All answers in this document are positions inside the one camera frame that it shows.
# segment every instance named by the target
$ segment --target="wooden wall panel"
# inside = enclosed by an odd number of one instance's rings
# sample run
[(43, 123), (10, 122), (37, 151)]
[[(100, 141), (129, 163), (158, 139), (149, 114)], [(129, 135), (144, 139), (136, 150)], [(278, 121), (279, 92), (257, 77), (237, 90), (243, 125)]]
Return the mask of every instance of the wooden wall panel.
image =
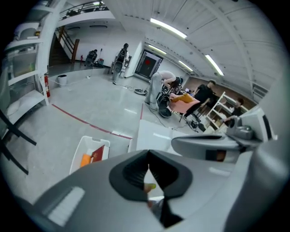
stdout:
[[(201, 84), (205, 84), (207, 85), (208, 81), (204, 81), (198, 78), (193, 78), (190, 77), (187, 82), (185, 83), (183, 89), (190, 89), (190, 90), (195, 90), (196, 87), (200, 86)], [(254, 103), (253, 101), (251, 101), (250, 99), (244, 97), (243, 95), (228, 89), (224, 86), (220, 86), (220, 85), (216, 85), (213, 88), (213, 91), (217, 94), (217, 95), (222, 95), (223, 92), (226, 92), (226, 95), (228, 95), (229, 97), (233, 98), (233, 99), (237, 99), (238, 97), (241, 97), (244, 99), (244, 107), (247, 108), (248, 110), (250, 110), (251, 108), (253, 108), (254, 106), (256, 106), (256, 103)]]

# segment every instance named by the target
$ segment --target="person in white shirt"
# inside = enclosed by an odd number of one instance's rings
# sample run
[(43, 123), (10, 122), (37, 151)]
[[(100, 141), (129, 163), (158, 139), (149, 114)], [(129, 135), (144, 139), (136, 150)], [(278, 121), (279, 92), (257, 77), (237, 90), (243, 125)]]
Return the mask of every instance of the person in white shirt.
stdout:
[(170, 88), (170, 84), (176, 81), (176, 76), (170, 71), (160, 71), (153, 74), (151, 84), (145, 99), (151, 110), (157, 110), (157, 95), (161, 91), (162, 84)]
[(129, 52), (127, 51), (129, 47), (129, 44), (124, 44), (124, 47), (121, 49), (121, 51), (117, 52), (115, 57), (115, 63), (116, 62), (122, 62), (122, 69), (120, 72), (116, 73), (115, 70), (113, 70), (113, 82), (116, 82), (121, 74), (121, 72), (125, 71), (125, 62), (126, 60), (129, 60)]

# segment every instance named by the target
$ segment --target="staircase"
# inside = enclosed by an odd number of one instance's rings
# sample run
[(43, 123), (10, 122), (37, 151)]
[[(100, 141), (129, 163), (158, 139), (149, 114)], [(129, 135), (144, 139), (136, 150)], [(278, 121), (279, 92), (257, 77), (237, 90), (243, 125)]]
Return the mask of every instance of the staircase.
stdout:
[(49, 54), (49, 66), (54, 66), (58, 64), (70, 63), (70, 59), (66, 52), (64, 51), (62, 45), (60, 44), (56, 34), (53, 36), (52, 45)]

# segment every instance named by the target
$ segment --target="black frame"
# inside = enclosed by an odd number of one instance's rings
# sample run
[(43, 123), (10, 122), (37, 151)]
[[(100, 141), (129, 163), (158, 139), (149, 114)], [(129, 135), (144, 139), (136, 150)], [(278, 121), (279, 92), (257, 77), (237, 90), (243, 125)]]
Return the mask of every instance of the black frame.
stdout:
[(147, 49), (144, 49), (144, 50), (143, 50), (142, 55), (141, 55), (141, 57), (140, 57), (140, 59), (139, 59), (139, 62), (138, 62), (138, 64), (137, 64), (137, 67), (136, 67), (135, 73), (138, 74), (138, 75), (140, 75), (140, 76), (143, 76), (143, 77), (145, 77), (145, 78), (147, 78), (147, 79), (151, 79), (151, 78), (148, 78), (147, 76), (145, 76), (145, 75), (143, 75), (143, 74), (137, 72), (137, 68), (138, 68), (138, 66), (139, 66), (140, 63), (141, 63), (141, 58), (143, 57), (143, 55), (144, 55), (145, 52), (150, 53), (150, 54), (152, 54), (152, 55), (155, 55), (155, 56), (159, 57), (159, 58), (161, 59), (160, 64), (162, 63), (162, 61), (163, 61), (164, 58), (163, 58), (162, 56), (160, 56), (160, 55), (158, 55), (158, 54), (152, 52), (152, 51), (147, 50)]

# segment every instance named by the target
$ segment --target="doorway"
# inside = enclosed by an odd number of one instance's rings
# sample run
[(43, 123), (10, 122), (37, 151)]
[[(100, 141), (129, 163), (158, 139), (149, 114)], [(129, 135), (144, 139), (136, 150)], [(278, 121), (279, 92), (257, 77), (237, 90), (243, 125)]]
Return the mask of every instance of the doorway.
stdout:
[(135, 73), (144, 76), (145, 78), (151, 79), (152, 75), (159, 68), (162, 60), (162, 57), (144, 50)]

